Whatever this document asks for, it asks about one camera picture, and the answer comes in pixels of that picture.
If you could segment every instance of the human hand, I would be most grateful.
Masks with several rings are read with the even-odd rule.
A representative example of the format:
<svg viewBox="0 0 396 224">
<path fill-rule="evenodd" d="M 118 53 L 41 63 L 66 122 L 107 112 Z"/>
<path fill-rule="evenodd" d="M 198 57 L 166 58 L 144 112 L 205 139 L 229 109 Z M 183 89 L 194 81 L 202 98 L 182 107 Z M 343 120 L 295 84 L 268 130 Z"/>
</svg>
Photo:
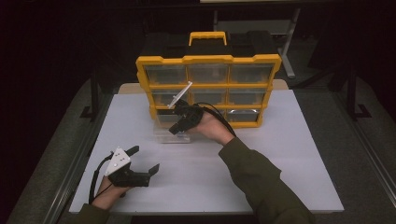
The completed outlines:
<svg viewBox="0 0 396 224">
<path fill-rule="evenodd" d="M 104 210 L 110 210 L 117 199 L 119 199 L 120 196 L 129 189 L 131 188 L 121 188 L 114 186 L 111 184 L 111 181 L 108 179 L 108 177 L 104 176 L 92 205 Z"/>
<path fill-rule="evenodd" d="M 201 133 L 205 137 L 215 140 L 223 146 L 234 138 L 234 136 L 218 119 L 207 112 L 204 112 L 199 124 L 196 127 L 189 129 L 188 133 Z"/>
</svg>

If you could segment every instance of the drawer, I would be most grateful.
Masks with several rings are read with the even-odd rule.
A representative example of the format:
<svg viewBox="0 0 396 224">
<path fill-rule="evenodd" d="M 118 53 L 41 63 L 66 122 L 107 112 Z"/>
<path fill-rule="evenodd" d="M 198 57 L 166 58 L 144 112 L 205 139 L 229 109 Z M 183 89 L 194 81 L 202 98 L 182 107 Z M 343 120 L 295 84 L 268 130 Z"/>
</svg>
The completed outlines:
<svg viewBox="0 0 396 224">
<path fill-rule="evenodd" d="M 265 88 L 229 89 L 229 105 L 261 105 Z"/>
<path fill-rule="evenodd" d="M 227 121 L 229 122 L 255 122 L 260 115 L 260 109 L 229 109 Z"/>
<path fill-rule="evenodd" d="M 174 96 L 176 96 L 180 90 L 152 90 L 151 95 L 152 98 L 154 99 L 154 104 L 155 105 L 169 105 L 172 100 L 174 99 Z M 181 96 L 182 100 L 187 102 L 187 94 L 183 94 Z"/>
<path fill-rule="evenodd" d="M 187 83 L 184 64 L 145 65 L 149 84 L 184 84 Z"/>
<path fill-rule="evenodd" d="M 190 98 L 193 104 L 208 103 L 211 105 L 225 104 L 226 89 L 191 89 Z"/>
<path fill-rule="evenodd" d="M 198 63 L 188 65 L 192 83 L 226 83 L 228 65 L 225 63 Z"/>
<path fill-rule="evenodd" d="M 274 65 L 271 63 L 232 64 L 230 68 L 231 83 L 266 83 Z"/>
</svg>

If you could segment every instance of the green jacket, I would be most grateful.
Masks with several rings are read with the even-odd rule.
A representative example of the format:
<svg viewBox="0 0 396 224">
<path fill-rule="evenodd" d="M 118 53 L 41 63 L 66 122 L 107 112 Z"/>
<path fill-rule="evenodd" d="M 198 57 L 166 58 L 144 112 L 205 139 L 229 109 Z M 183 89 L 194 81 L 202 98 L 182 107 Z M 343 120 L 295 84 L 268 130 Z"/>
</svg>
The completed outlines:
<svg viewBox="0 0 396 224">
<path fill-rule="evenodd" d="M 261 153 L 235 137 L 219 155 L 260 223 L 315 223 L 311 212 L 280 179 L 280 170 Z M 106 223 L 108 216 L 109 212 L 84 204 L 73 223 Z"/>
</svg>

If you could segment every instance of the plastic storage organizer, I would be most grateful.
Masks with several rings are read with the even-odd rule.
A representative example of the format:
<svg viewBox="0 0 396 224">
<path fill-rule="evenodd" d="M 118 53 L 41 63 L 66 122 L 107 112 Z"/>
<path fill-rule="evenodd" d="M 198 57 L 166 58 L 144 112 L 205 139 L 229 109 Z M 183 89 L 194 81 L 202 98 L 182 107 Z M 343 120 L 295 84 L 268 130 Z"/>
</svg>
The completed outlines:
<svg viewBox="0 0 396 224">
<path fill-rule="evenodd" d="M 189 81 L 181 99 L 190 105 L 215 106 L 233 128 L 259 127 L 280 65 L 266 31 L 150 34 L 136 60 L 149 113 L 163 128 L 178 121 L 168 105 Z"/>
</svg>

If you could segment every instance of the clear plastic drawer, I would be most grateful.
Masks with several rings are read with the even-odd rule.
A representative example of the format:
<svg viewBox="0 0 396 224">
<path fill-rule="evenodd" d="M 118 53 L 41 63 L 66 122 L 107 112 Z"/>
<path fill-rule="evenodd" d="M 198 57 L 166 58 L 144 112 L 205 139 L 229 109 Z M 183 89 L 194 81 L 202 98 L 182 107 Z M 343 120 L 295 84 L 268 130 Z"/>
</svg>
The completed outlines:
<svg viewBox="0 0 396 224">
<path fill-rule="evenodd" d="M 183 64 L 145 65 L 150 84 L 187 83 L 186 66 Z"/>
<path fill-rule="evenodd" d="M 211 105 L 225 104 L 226 89 L 191 89 L 190 96 L 193 104 L 208 103 Z"/>
<path fill-rule="evenodd" d="M 225 83 L 228 65 L 225 63 L 198 63 L 188 65 L 189 81 L 193 83 Z"/>
<path fill-rule="evenodd" d="M 229 105 L 261 105 L 265 88 L 229 89 Z"/>
<path fill-rule="evenodd" d="M 231 65 L 231 83 L 266 83 L 273 68 L 271 63 L 240 63 Z"/>
<path fill-rule="evenodd" d="M 172 100 L 174 99 L 174 96 L 176 96 L 180 90 L 152 90 L 151 95 L 152 98 L 154 99 L 154 104 L 155 105 L 169 105 Z M 187 94 L 184 94 L 181 96 L 182 100 L 187 102 Z"/>
</svg>

